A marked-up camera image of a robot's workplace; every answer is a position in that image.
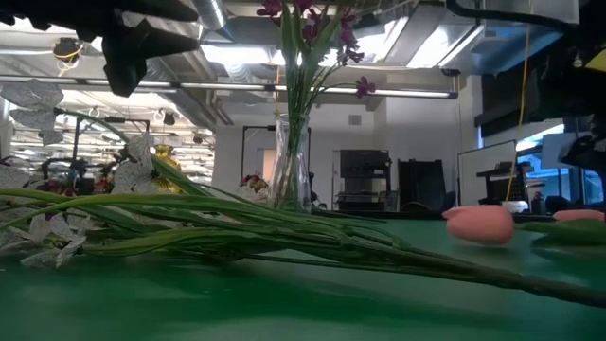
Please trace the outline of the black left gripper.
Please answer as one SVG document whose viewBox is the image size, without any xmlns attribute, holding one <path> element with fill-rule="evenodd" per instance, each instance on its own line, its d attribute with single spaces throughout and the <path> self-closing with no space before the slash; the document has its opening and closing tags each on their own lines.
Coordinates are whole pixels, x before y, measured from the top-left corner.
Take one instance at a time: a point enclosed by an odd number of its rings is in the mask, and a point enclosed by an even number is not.
<svg viewBox="0 0 606 341">
<path fill-rule="evenodd" d="M 27 19 L 37 30 L 53 26 L 74 30 L 87 43 L 102 39 L 103 70 L 114 94 L 128 97 L 145 74 L 145 60 L 127 48 L 132 30 L 122 20 L 125 11 L 195 22 L 198 13 L 180 0 L 1 0 L 1 22 L 10 26 Z M 197 39 L 151 26 L 146 22 L 144 58 L 182 54 L 199 48 Z"/>
</svg>

